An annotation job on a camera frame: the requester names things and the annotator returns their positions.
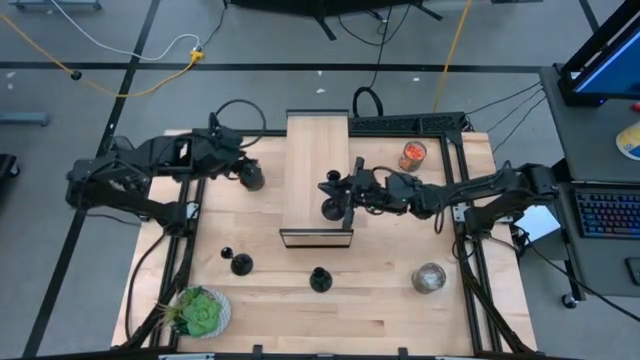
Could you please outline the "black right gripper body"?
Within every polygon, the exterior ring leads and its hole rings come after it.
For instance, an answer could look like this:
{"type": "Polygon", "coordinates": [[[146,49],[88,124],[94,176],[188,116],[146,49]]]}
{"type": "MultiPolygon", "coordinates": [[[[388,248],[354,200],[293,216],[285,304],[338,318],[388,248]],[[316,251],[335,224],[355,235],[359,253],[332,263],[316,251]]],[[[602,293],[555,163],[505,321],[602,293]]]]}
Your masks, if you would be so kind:
{"type": "Polygon", "coordinates": [[[351,183],[351,189],[344,193],[344,197],[349,199],[349,205],[345,208],[342,220],[343,230],[352,229],[357,207],[363,207],[374,215],[400,212],[400,203],[376,180],[372,169],[364,168],[364,163],[362,157],[357,157],[352,174],[346,177],[351,183]]]}

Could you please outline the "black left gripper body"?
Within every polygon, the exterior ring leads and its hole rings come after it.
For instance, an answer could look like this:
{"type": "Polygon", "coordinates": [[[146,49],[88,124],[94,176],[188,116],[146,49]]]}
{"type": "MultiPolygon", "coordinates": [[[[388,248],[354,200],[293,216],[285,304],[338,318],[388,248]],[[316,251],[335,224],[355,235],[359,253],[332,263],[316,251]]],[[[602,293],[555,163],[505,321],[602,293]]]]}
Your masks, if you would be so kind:
{"type": "Polygon", "coordinates": [[[221,126],[213,133],[195,129],[192,135],[193,178],[237,178],[249,158],[242,146],[243,137],[237,131],[221,126]]]}

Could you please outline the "black candle stick holder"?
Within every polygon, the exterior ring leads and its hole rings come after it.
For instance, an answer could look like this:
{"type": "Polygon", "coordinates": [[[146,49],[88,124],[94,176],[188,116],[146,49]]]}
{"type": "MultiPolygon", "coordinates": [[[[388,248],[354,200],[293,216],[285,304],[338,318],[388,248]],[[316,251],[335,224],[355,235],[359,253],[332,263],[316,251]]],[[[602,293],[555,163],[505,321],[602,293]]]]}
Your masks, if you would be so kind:
{"type": "Polygon", "coordinates": [[[310,275],[309,284],[315,292],[324,293],[332,287],[333,277],[331,273],[323,267],[316,267],[310,275]]]}
{"type": "MultiPolygon", "coordinates": [[[[319,184],[318,187],[323,190],[324,188],[335,185],[341,177],[341,174],[337,170],[330,170],[327,175],[327,181],[319,184]]],[[[321,205],[322,215],[331,221],[338,221],[345,215],[345,207],[342,203],[342,197],[338,195],[330,195],[325,199],[321,205]]]]}
{"type": "Polygon", "coordinates": [[[248,275],[253,269],[253,259],[246,253],[236,254],[231,247],[223,247],[220,255],[230,261],[230,270],[236,276],[248,275]]]}

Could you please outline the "black perforated metal box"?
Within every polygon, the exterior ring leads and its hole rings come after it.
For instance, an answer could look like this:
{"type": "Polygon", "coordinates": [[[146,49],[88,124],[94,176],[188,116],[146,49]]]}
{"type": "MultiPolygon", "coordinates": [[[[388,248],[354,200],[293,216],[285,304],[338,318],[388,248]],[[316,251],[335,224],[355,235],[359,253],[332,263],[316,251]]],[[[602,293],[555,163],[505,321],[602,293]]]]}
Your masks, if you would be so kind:
{"type": "Polygon", "coordinates": [[[353,117],[349,128],[355,132],[425,134],[461,131],[466,125],[461,112],[353,117]]]}

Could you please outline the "green succulent in white pot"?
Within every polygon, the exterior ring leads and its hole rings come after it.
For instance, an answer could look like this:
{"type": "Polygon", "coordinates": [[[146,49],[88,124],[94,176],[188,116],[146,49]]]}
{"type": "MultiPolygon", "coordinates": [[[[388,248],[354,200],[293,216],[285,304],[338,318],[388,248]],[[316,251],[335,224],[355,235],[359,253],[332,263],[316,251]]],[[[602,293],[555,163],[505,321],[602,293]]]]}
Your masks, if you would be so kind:
{"type": "Polygon", "coordinates": [[[203,286],[185,288],[168,305],[157,304],[161,323],[175,333],[191,338],[215,338],[232,318],[229,299],[220,291],[203,286]]]}

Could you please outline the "black room divider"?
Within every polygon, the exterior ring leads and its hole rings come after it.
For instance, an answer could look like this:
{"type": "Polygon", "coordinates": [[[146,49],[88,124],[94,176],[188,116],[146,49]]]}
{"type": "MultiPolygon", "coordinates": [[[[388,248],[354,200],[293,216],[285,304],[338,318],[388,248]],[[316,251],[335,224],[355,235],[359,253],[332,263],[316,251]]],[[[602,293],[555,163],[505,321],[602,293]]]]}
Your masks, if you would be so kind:
{"type": "Polygon", "coordinates": [[[437,21],[443,17],[428,8],[423,0],[228,0],[231,4],[254,10],[305,16],[315,19],[331,41],[336,40],[334,33],[326,24],[325,18],[347,13],[374,10],[396,5],[414,6],[437,21]]]}

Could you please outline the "grey metal floor bar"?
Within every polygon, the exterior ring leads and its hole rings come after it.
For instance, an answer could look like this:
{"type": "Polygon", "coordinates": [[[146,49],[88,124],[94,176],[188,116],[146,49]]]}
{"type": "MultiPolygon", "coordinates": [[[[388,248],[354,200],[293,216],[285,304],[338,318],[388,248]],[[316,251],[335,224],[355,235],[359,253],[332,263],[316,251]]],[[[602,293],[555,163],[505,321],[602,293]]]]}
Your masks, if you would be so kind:
{"type": "Polygon", "coordinates": [[[44,112],[0,112],[0,124],[48,126],[50,119],[44,112]]]}
{"type": "Polygon", "coordinates": [[[8,3],[16,7],[20,11],[30,8],[62,8],[66,10],[68,7],[87,8],[99,11],[102,4],[99,0],[8,0],[8,3]]]}

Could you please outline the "black chair base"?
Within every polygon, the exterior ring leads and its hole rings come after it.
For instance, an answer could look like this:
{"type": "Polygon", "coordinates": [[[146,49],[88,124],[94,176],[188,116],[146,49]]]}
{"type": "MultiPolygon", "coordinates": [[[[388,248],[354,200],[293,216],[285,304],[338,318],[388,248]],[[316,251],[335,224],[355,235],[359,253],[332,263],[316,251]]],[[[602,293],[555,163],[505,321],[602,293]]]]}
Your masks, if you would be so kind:
{"type": "Polygon", "coordinates": [[[15,178],[20,172],[16,156],[0,153],[0,180],[15,178]]]}

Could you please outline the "grey computer desk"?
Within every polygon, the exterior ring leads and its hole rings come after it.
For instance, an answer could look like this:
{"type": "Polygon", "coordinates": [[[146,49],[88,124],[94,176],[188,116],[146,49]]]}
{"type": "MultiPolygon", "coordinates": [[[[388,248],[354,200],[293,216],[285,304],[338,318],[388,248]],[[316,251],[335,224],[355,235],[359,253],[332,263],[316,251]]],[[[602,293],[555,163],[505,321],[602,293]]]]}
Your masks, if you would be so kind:
{"type": "Polygon", "coordinates": [[[640,184],[640,161],[624,156],[615,143],[618,133],[640,121],[632,102],[609,100],[597,108],[568,107],[556,69],[543,67],[539,76],[563,149],[563,158],[552,166],[556,180],[640,184]]]}

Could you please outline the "backlit computer keyboard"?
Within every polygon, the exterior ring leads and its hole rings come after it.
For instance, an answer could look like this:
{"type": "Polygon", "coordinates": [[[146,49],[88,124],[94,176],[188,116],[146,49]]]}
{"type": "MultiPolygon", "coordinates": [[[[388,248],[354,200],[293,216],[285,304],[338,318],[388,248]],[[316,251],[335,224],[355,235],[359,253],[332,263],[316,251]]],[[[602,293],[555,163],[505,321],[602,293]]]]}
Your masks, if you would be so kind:
{"type": "Polygon", "coordinates": [[[640,239],[640,193],[580,189],[573,199],[583,237],[640,239]]]}

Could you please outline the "dark keyboard desk tray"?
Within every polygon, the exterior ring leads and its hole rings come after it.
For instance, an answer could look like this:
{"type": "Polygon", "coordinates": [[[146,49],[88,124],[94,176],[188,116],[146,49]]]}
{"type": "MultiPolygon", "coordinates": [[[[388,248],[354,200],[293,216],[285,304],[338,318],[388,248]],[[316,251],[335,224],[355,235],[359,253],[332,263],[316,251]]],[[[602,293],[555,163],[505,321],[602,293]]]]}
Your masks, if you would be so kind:
{"type": "Polygon", "coordinates": [[[640,187],[562,183],[558,188],[556,209],[561,216],[571,261],[579,279],[602,295],[640,298],[640,286],[631,281],[624,263],[626,258],[640,257],[640,239],[583,237],[578,229],[573,199],[574,191],[580,189],[640,193],[640,187]]]}

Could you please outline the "white blue yellow round pad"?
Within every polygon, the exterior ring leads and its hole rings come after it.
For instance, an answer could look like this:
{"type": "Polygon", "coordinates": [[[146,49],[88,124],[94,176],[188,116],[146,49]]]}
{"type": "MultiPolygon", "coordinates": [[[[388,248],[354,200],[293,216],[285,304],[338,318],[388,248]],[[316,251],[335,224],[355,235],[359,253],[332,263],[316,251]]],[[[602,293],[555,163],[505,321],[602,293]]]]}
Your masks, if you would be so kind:
{"type": "Polygon", "coordinates": [[[615,144],[625,157],[640,161],[640,121],[622,130],[616,136],[615,144]]]}

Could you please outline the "computer monitor with blue screen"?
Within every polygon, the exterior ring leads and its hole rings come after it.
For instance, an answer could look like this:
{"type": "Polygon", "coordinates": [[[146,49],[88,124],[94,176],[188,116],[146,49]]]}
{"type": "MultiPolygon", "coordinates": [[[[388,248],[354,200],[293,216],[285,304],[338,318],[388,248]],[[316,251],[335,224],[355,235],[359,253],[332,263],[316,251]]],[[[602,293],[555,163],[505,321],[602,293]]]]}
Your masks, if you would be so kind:
{"type": "Polygon", "coordinates": [[[640,0],[624,0],[561,66],[558,87],[568,106],[640,100],[640,0]]]}

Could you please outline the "black phone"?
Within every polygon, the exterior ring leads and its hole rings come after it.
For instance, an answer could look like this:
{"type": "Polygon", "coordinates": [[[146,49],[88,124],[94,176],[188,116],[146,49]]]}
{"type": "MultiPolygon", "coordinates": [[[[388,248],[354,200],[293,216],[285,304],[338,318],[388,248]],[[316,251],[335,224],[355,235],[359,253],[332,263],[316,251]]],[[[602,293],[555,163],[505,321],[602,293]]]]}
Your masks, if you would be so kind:
{"type": "Polygon", "coordinates": [[[640,286],[640,257],[629,257],[624,260],[631,281],[640,286]]]}

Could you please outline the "wooden shelf with black frame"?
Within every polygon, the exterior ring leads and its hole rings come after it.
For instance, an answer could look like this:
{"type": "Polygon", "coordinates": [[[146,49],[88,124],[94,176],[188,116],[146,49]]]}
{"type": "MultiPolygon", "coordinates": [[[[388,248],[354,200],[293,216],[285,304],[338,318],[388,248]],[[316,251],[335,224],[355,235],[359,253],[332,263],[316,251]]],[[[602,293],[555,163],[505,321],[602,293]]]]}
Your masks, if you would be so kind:
{"type": "Polygon", "coordinates": [[[346,111],[287,112],[283,218],[279,233],[288,249],[348,248],[353,232],[326,219],[329,196],[318,188],[327,173],[350,172],[346,111]]]}

